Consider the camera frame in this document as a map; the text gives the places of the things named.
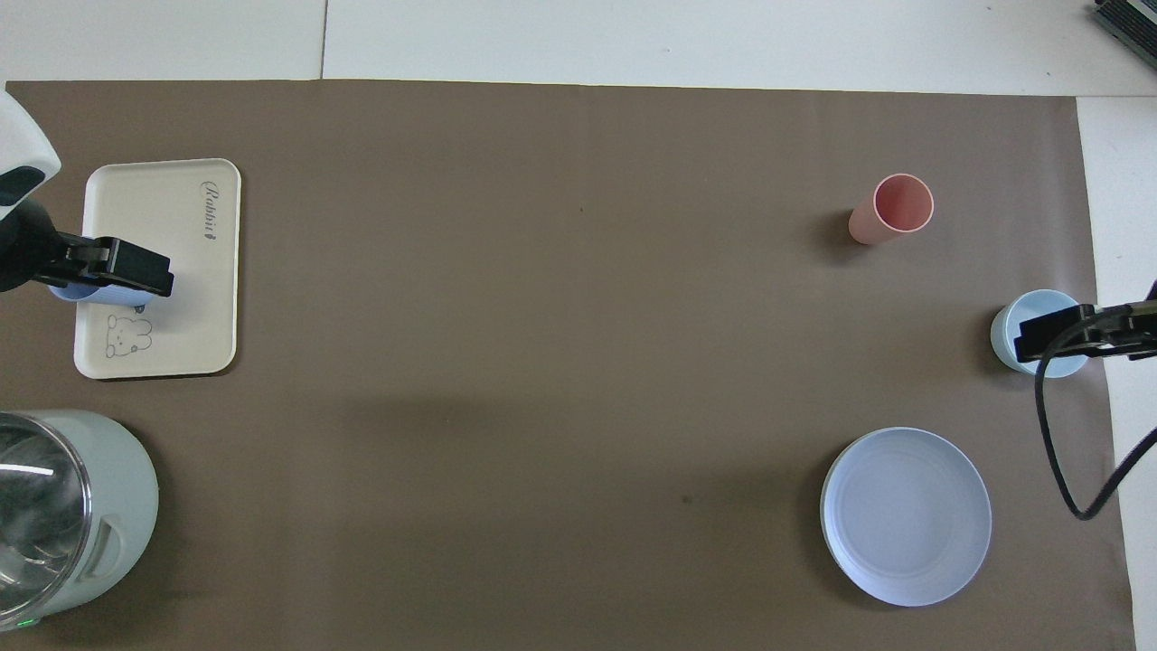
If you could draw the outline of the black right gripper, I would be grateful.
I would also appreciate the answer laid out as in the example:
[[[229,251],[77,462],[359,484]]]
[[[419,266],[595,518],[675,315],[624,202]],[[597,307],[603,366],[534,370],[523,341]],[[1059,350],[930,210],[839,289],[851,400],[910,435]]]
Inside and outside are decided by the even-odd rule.
[[[1049,346],[1067,331],[1070,336],[1057,343],[1054,360],[1067,357],[1154,358],[1156,355],[1156,281],[1145,299],[1133,302],[1132,330],[1129,315],[1123,306],[1095,308],[1078,304],[1029,321],[1020,321],[1020,336],[1014,339],[1012,350],[1017,362],[1040,362]]]

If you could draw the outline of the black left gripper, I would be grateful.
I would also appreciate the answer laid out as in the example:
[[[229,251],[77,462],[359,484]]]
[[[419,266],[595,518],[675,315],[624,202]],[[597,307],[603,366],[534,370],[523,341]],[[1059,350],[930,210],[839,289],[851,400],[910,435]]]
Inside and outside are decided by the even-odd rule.
[[[157,297],[174,293],[169,257],[111,236],[65,241],[40,202],[25,199],[14,206],[1,222],[1,293],[28,283],[57,259],[69,283],[116,286]]]

